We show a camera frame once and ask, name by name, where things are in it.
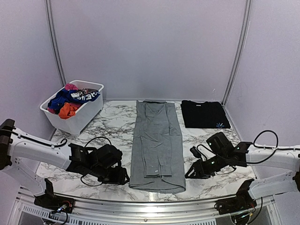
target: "blue logo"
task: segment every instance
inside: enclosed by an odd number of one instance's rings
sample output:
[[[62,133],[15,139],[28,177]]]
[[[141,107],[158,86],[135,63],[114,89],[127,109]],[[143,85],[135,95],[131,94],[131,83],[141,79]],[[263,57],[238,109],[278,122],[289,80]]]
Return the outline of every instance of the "blue logo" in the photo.
[[[223,125],[223,123],[217,123],[216,127],[217,127],[217,128],[223,128],[224,125]]]

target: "black t-shirt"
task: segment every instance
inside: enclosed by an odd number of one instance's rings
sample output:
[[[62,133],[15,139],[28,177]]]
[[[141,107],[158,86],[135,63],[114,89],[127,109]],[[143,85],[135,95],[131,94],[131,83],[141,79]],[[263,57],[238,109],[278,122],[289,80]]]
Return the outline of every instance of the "black t-shirt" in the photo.
[[[230,128],[219,102],[197,103],[183,100],[181,110],[186,128]]]

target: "marble table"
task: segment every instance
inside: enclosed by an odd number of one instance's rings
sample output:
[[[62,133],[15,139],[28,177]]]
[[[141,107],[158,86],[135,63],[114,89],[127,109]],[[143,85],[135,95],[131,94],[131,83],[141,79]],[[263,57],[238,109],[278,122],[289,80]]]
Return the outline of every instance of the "marble table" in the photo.
[[[179,124],[183,136],[183,157],[185,172],[188,171],[196,158],[189,149],[198,144],[208,147],[206,139],[216,132],[224,132],[227,138],[236,145],[239,139],[235,131],[231,129],[189,129],[184,127],[180,102],[174,102]],[[133,139],[133,129],[136,119],[135,101],[107,101],[104,102],[103,110],[88,124],[79,136],[72,136],[68,133],[57,130],[52,141],[59,142],[67,138],[69,142],[84,145],[88,140],[96,136],[108,137],[112,144],[123,152],[122,166],[127,169],[130,176],[131,149]],[[106,140],[96,139],[89,146],[101,147]],[[205,149],[202,152],[207,157],[214,156]],[[219,173],[231,171],[231,167],[226,167]],[[135,202],[170,202],[188,201],[210,197],[220,197],[235,194],[244,180],[254,178],[255,175],[251,167],[237,167],[237,170],[230,174],[216,175],[206,180],[186,179],[186,191],[178,194],[162,194],[131,189],[128,183],[124,186],[101,185],[89,187],[80,182],[80,174],[66,172],[60,168],[46,163],[40,163],[37,174],[48,178],[56,193],[73,195],[84,198],[115,201],[135,201]],[[86,183],[98,184],[97,179],[87,175],[84,178]]]

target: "laundry basket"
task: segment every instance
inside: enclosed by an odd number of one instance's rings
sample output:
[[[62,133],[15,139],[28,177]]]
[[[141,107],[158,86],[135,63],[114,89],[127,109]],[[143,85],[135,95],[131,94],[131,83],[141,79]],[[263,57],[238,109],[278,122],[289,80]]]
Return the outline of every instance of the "laundry basket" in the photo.
[[[103,107],[103,95],[102,89],[104,85],[99,83],[87,82],[87,81],[71,81],[70,83],[74,84],[78,89],[96,89],[99,91],[100,96],[93,102],[89,101],[84,103],[77,111],[76,115],[72,116],[66,120],[61,119],[58,115],[50,113],[47,110],[48,103],[52,98],[56,96],[56,94],[62,90],[60,89],[55,94],[53,94],[50,98],[48,98],[41,106],[40,109],[46,114],[47,118],[51,122],[51,124],[56,128],[63,131],[66,131],[72,135],[78,135],[82,131],[83,128],[96,116],[96,114],[102,110]]]

